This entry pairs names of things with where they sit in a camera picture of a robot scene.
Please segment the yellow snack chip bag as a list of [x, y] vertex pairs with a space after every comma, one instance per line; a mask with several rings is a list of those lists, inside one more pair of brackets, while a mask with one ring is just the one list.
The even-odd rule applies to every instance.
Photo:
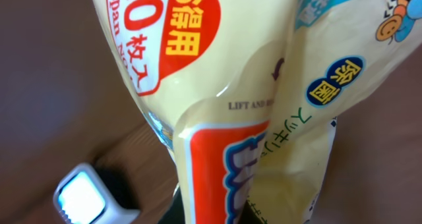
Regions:
[[308, 223], [337, 116], [421, 44], [421, 0], [93, 0], [183, 223]]

